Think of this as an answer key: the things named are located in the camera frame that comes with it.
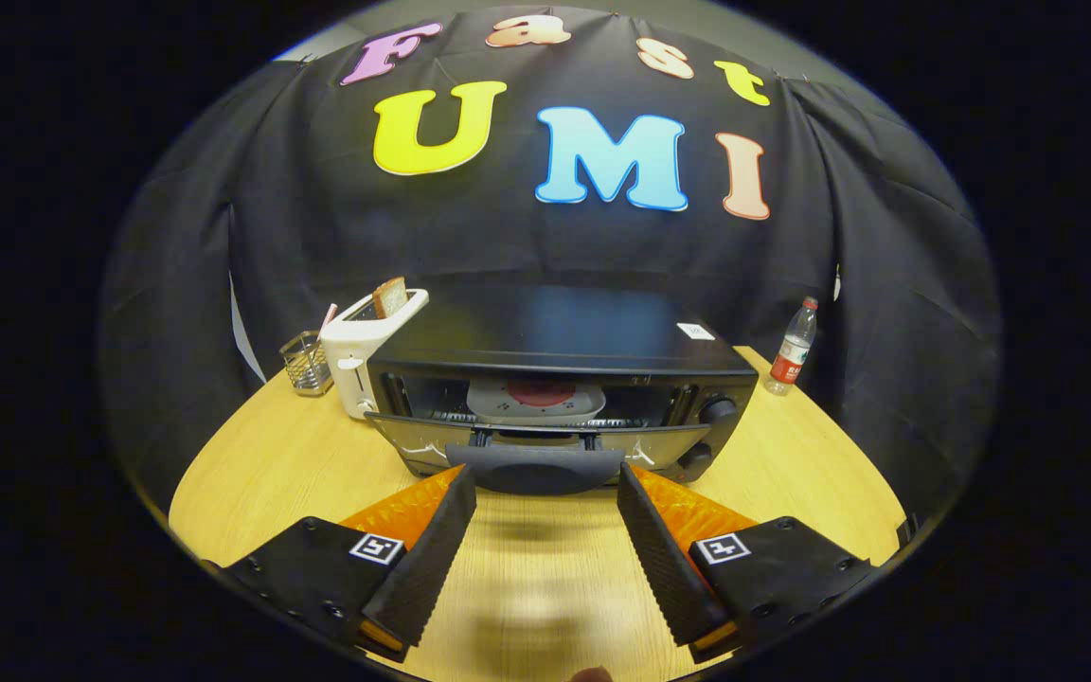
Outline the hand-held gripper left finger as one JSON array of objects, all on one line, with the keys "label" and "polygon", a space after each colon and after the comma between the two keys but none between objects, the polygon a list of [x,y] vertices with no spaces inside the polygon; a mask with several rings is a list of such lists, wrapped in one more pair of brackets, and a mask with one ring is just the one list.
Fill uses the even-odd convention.
[{"label": "hand-held gripper left finger", "polygon": [[333,646],[401,663],[419,646],[473,517],[473,474],[452,467],[341,522],[295,521],[224,578]]}]

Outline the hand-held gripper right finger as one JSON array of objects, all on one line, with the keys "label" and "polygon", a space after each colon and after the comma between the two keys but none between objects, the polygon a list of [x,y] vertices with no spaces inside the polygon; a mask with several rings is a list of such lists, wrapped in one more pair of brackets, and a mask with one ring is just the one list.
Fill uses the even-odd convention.
[{"label": "hand-held gripper right finger", "polygon": [[672,638],[696,663],[783,641],[876,570],[792,515],[753,521],[631,463],[618,510]]}]

